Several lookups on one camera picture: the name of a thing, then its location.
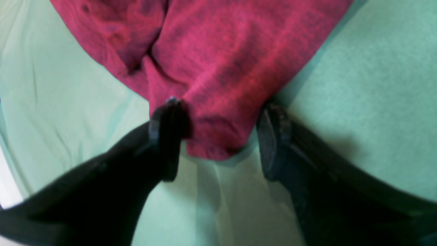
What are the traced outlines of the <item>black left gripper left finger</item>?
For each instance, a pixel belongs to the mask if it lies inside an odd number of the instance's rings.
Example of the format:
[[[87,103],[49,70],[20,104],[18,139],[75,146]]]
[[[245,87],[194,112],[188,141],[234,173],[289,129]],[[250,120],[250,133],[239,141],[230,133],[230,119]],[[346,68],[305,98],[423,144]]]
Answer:
[[[184,103],[170,98],[111,149],[1,211],[1,236],[27,246],[129,246],[144,204],[178,172],[189,129]]]

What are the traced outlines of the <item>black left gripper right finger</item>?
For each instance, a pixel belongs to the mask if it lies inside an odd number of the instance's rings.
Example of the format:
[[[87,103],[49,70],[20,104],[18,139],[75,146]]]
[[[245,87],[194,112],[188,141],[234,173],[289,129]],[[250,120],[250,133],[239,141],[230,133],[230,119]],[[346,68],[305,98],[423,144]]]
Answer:
[[[289,192],[308,246],[435,246],[437,206],[352,165],[279,104],[256,125],[264,177]]]

